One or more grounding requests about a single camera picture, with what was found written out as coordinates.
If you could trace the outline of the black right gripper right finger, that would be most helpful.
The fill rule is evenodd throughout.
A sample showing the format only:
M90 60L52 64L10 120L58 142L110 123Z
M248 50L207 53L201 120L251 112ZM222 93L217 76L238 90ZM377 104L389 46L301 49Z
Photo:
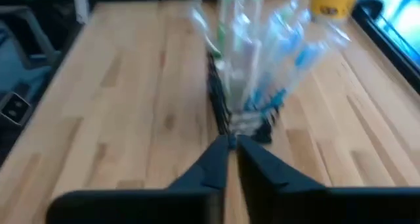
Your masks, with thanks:
M420 187L328 187L240 135L250 224L420 224Z

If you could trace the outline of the blue toothbrush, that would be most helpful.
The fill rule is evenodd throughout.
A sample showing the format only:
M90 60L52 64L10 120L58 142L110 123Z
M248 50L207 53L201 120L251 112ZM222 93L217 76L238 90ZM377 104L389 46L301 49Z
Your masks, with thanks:
M296 59L305 45L309 13L299 0L290 0L270 13L266 56L268 92L275 95L295 83L299 74Z
M304 29L303 40L291 55L287 88L296 86L329 53L345 49L350 42L340 26L331 22L310 22Z

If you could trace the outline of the black aluminium table frame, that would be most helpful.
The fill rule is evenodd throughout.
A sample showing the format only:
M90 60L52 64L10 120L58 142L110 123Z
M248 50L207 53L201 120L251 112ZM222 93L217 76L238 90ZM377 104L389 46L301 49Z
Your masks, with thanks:
M381 0L357 0L351 17L420 95L420 68L375 23L383 6Z

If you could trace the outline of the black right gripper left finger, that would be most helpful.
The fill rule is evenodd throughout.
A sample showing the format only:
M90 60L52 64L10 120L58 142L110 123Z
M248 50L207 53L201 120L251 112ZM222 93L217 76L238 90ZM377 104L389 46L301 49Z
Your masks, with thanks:
M222 224L228 137L218 136L162 189L74 190L56 197L46 224Z

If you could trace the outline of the yellow wipes canister white lid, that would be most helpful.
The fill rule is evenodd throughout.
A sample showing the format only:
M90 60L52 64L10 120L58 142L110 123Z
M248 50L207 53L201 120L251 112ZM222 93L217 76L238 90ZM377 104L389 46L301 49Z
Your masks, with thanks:
M310 11L332 20L347 19L357 0L310 0Z

